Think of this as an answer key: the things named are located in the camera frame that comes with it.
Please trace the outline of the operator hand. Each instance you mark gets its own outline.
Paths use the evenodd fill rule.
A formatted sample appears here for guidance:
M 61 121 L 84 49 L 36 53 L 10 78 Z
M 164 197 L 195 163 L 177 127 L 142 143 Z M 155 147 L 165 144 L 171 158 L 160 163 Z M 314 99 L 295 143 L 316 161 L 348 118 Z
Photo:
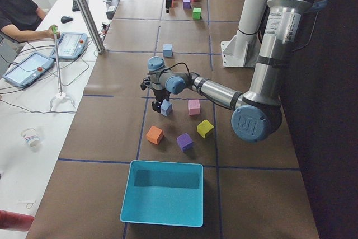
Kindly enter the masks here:
M 57 25 L 51 25 L 46 31 L 45 31 L 45 37 L 46 38 L 59 38 L 60 37 L 60 31 L 58 30 Z

